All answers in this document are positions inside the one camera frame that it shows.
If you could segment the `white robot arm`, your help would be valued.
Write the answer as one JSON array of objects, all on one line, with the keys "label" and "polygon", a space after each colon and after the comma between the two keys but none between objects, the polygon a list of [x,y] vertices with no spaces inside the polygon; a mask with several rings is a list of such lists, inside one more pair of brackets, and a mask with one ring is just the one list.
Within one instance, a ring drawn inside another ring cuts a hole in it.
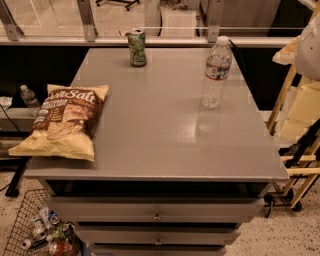
[{"label": "white robot arm", "polygon": [[299,74],[320,80],[320,13],[302,31],[295,55]]}]

